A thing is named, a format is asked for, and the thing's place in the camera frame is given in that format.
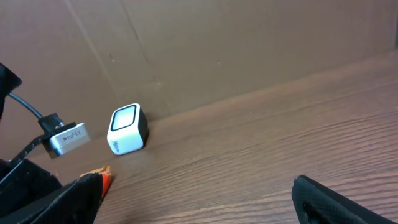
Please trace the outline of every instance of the beige backdrop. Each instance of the beige backdrop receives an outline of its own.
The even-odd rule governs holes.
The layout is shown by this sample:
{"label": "beige backdrop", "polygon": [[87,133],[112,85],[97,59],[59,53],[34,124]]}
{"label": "beige backdrop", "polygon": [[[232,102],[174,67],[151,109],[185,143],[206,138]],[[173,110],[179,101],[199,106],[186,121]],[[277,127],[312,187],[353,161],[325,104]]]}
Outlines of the beige backdrop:
{"label": "beige backdrop", "polygon": [[[394,48],[396,0],[2,0],[0,62],[43,114],[106,133],[138,102],[150,120]],[[41,130],[7,100],[2,157]]]}

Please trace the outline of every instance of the white cube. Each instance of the white cube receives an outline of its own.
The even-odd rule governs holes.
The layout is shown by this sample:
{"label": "white cube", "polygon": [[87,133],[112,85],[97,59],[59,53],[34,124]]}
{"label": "white cube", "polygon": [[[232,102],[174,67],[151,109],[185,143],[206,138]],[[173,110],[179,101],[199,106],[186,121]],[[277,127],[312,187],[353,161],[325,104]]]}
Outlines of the white cube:
{"label": "white cube", "polygon": [[138,103],[123,106],[112,114],[107,140],[113,153],[122,155],[144,147],[148,122]]}

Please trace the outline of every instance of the gray cable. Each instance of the gray cable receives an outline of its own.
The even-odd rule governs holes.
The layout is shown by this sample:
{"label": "gray cable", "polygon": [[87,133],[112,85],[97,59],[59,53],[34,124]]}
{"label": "gray cable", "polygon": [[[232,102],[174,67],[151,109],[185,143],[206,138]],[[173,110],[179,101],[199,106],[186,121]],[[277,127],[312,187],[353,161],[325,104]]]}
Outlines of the gray cable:
{"label": "gray cable", "polygon": [[28,104],[24,99],[22,99],[21,97],[10,93],[9,95],[12,99],[18,101],[18,103],[22,104],[23,106],[26,107],[26,109],[28,109],[30,112],[33,113],[34,116],[36,116],[37,119],[40,119],[43,117],[42,114],[40,114],[32,105]]}

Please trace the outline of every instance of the wooden tabletop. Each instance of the wooden tabletop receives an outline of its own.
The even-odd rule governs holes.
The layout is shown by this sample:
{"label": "wooden tabletop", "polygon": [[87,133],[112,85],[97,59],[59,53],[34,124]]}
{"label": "wooden tabletop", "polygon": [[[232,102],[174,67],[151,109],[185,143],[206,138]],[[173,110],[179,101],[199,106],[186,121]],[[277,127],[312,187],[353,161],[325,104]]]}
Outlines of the wooden tabletop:
{"label": "wooden tabletop", "polygon": [[298,223],[298,175],[398,222],[398,53],[151,123],[137,152],[32,160],[63,184],[110,165],[95,223]]}

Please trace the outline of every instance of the black cable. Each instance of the black cable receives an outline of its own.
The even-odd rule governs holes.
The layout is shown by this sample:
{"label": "black cable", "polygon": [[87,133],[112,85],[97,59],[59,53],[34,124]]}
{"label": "black cable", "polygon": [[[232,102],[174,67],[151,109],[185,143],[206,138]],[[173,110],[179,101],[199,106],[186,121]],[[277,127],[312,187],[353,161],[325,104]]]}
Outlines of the black cable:
{"label": "black cable", "polygon": [[23,106],[25,106],[26,109],[28,109],[30,112],[32,112],[33,115],[36,116],[37,119],[40,119],[40,118],[43,117],[42,114],[40,114],[32,105],[28,104],[28,103],[27,103],[24,99],[22,99],[21,97],[15,95],[15,94],[13,94],[13,93],[10,93],[9,96],[10,96],[12,99],[18,101],[18,103],[20,103],[20,104],[22,104]]}

